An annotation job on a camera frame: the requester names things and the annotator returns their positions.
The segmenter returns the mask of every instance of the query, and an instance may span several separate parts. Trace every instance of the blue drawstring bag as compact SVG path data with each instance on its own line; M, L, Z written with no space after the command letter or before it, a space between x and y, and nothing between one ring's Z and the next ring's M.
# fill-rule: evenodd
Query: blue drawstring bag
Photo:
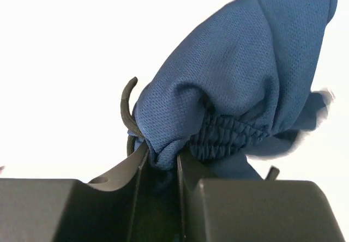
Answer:
M260 179L246 152L287 151L326 108L327 96L310 88L336 4L225 5L181 42L142 91L129 127L137 139L128 145L137 148L145 140L149 162L159 171L176 168L176 155L187 145L220 177Z

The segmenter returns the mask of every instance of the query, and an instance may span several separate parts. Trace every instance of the black plastic part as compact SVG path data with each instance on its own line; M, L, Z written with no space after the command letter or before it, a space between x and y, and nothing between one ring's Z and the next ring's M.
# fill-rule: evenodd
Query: black plastic part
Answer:
M220 179L188 150L177 162L182 241L344 242L325 195L313 182ZM272 168L267 179L278 172Z
M184 149L178 186L145 143L119 165L78 180L0 179L1 242L344 242L320 188L308 181L220 179ZM272 168L266 180L275 180Z
M126 241L139 166L147 149L141 144L91 184L71 179L0 179L0 241Z

